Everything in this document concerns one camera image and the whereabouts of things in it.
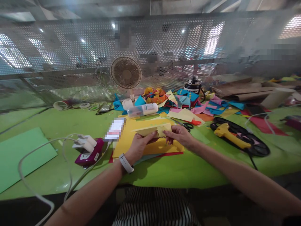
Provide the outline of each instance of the hand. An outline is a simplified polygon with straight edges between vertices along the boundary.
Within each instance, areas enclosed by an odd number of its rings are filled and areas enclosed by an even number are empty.
[[[140,158],[143,156],[143,151],[146,145],[156,142],[159,138],[155,138],[158,134],[158,131],[154,131],[146,137],[141,136],[140,134],[135,134],[132,145],[125,153],[126,160],[134,165]]]
[[[196,139],[188,132],[183,126],[172,126],[172,132],[163,131],[166,135],[166,143],[173,144],[174,140],[177,140],[181,145],[187,149],[191,149]]]

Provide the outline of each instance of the striped clothing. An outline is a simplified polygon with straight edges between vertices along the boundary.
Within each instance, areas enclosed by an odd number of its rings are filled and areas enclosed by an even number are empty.
[[[113,226],[200,225],[178,189],[130,188]]]

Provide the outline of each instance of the clear plastic bottle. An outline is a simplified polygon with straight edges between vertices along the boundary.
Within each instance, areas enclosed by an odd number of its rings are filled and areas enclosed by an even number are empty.
[[[128,109],[128,116],[130,118],[149,115],[158,111],[158,105],[156,103],[145,104],[140,106],[134,106]]]

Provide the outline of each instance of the left hand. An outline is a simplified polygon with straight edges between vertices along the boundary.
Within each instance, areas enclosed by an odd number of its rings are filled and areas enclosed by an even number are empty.
[[[134,165],[135,162],[142,158],[146,145],[156,142],[159,139],[155,138],[157,133],[158,131],[154,131],[146,137],[143,137],[137,133],[135,134],[131,147],[127,153],[125,153],[125,158],[131,165]]]

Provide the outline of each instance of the white smartwatch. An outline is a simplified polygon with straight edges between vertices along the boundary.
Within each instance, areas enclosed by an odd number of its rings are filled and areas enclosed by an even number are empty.
[[[120,160],[121,164],[123,165],[123,167],[125,168],[125,170],[128,172],[128,174],[130,174],[130,173],[132,173],[134,171],[134,168],[126,160],[124,154],[121,154],[119,156],[119,160]]]

